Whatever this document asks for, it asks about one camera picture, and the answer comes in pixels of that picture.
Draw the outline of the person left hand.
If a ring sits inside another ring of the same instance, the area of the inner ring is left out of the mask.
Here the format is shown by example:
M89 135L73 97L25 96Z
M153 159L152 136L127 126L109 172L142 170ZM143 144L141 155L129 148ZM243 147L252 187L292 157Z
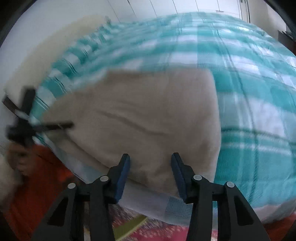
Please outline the person left hand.
M24 176L30 176L35 167L35 153L33 147L24 147L11 142L6 153L8 164Z

